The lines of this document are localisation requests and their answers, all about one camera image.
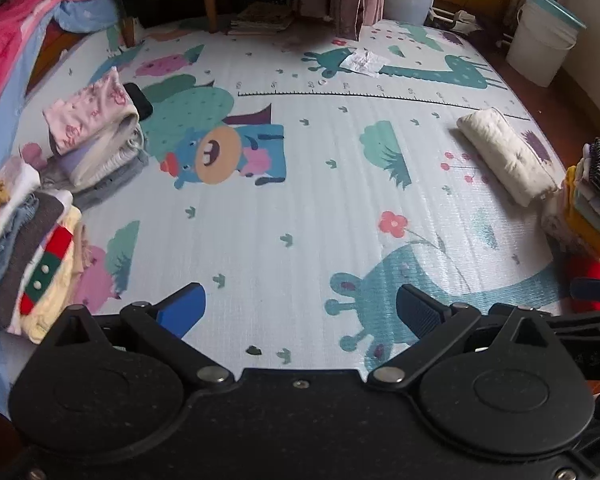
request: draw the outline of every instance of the bucket handle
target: bucket handle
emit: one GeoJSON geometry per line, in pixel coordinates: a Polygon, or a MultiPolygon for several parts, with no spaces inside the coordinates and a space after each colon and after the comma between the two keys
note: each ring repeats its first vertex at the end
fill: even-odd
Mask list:
{"type": "MultiPolygon", "coordinates": [[[[523,7],[520,7],[520,8],[518,9],[518,11],[517,11],[517,16],[516,16],[516,18],[517,18],[517,25],[518,25],[518,27],[519,27],[520,25],[524,25],[524,23],[521,23],[521,22],[520,22],[520,15],[521,15],[521,13],[522,13],[522,9],[523,9],[523,7]]],[[[532,37],[534,37],[535,41],[538,41],[539,43],[542,43],[544,46],[548,46],[548,47],[550,47],[550,48],[553,48],[553,49],[555,49],[555,50],[571,50],[571,49],[572,49],[574,46],[576,46],[576,43],[577,43],[577,40],[576,40],[576,41],[574,41],[574,42],[573,42],[573,44],[572,44],[572,45],[569,45],[569,46],[568,46],[568,47],[566,47],[566,48],[558,48],[558,47],[556,47],[556,46],[553,46],[553,45],[551,45],[551,44],[548,44],[548,43],[545,43],[544,41],[542,41],[540,38],[538,38],[538,37],[537,37],[537,36],[536,36],[536,35],[533,33],[533,31],[532,31],[532,30],[531,30],[529,27],[526,27],[526,30],[528,30],[528,31],[531,33],[531,36],[532,36],[532,37]]]]}

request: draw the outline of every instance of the white pillow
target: white pillow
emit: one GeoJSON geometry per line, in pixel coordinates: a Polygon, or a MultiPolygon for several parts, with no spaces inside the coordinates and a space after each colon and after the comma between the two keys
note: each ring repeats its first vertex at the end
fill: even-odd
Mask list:
{"type": "Polygon", "coordinates": [[[496,108],[459,118],[458,128],[519,205],[526,207],[536,197],[558,189],[551,167],[496,108]]]}

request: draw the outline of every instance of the red flower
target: red flower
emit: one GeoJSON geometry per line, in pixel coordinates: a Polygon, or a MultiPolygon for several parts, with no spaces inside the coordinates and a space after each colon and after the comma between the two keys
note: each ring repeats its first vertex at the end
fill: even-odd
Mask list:
{"type": "Polygon", "coordinates": [[[394,238],[402,238],[407,225],[409,225],[409,221],[405,217],[396,215],[391,211],[385,211],[380,216],[378,227],[383,233],[391,233],[394,238]]]}

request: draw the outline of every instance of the round black disc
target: round black disc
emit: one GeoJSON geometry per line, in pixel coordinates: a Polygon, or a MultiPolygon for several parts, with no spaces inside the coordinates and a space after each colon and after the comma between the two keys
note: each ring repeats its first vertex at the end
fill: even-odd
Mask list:
{"type": "Polygon", "coordinates": [[[586,382],[528,345],[442,361],[424,375],[419,394],[424,412],[445,433],[498,455],[560,449],[593,415],[586,382]]]}
{"type": "Polygon", "coordinates": [[[27,365],[9,406],[14,425],[54,452],[121,449],[150,436],[182,405],[179,378],[152,357],[85,343],[49,349],[41,361],[27,365]]]}

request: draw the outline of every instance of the play mat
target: play mat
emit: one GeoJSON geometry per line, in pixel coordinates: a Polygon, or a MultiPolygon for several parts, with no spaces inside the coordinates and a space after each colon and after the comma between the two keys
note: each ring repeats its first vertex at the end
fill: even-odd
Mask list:
{"type": "Polygon", "coordinates": [[[304,24],[275,37],[191,22],[147,32],[128,50],[115,28],[74,48],[30,96],[13,144],[43,166],[41,110],[113,65],[153,104],[149,166],[84,216],[91,312],[200,282],[206,308],[184,340],[234,373],[366,375],[416,341],[395,310],[402,283],[483,312],[559,307],[566,289],[537,215],[515,205],[456,120],[497,107],[558,178],[563,168],[464,40],[390,21],[359,42],[304,24]],[[377,78],[339,67],[356,48],[388,60],[377,78]]]}

